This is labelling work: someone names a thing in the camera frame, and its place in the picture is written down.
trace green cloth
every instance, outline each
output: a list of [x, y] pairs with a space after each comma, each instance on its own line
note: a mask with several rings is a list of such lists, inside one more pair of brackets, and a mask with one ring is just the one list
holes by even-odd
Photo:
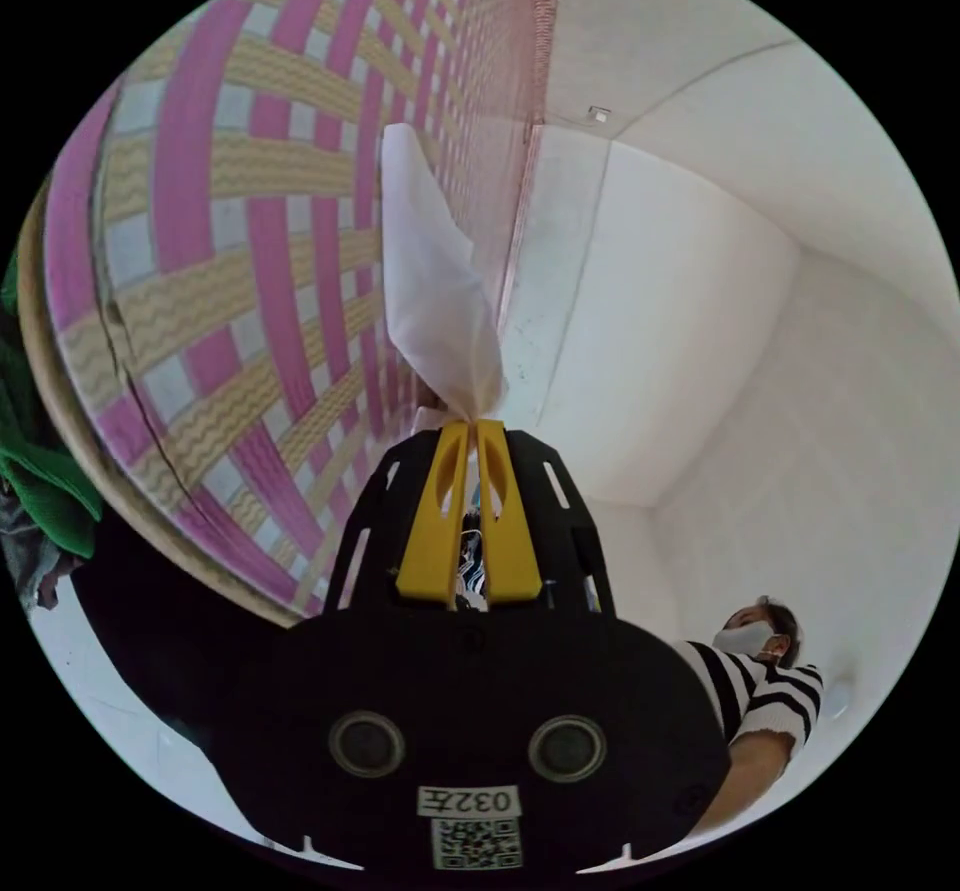
[[0, 285], [0, 483], [57, 547], [93, 555], [103, 501], [50, 427], [17, 322], [17, 257]]

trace round sensor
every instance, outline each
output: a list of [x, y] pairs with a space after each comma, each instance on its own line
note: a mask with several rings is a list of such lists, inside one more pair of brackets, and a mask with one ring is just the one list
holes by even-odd
[[372, 711], [354, 711], [330, 731], [330, 753], [350, 774], [382, 778], [403, 760], [403, 735], [389, 719]]
[[588, 718], [564, 715], [542, 724], [530, 739], [534, 771], [548, 781], [582, 781], [603, 763], [607, 745], [600, 728]]

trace man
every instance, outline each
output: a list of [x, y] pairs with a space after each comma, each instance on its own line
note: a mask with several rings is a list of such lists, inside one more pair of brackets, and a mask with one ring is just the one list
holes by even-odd
[[823, 680], [812, 665], [795, 666], [802, 641], [792, 612], [764, 596], [734, 614], [712, 647], [675, 645], [707, 689], [730, 747], [730, 771], [694, 833], [749, 808], [810, 737]]

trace striped shirt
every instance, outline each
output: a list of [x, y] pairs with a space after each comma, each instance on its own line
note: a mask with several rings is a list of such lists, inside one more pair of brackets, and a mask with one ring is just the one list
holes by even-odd
[[823, 679], [813, 665], [780, 668], [697, 641], [673, 647], [706, 688], [727, 744], [751, 731], [783, 732], [793, 738], [791, 758], [806, 744], [823, 694]]

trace sticker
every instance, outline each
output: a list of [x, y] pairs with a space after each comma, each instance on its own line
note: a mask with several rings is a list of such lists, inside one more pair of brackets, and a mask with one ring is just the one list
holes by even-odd
[[519, 818], [520, 795], [516, 785], [502, 788], [417, 789], [417, 814], [424, 818], [478, 821]]
[[523, 865], [518, 818], [431, 818], [437, 871], [502, 871]]

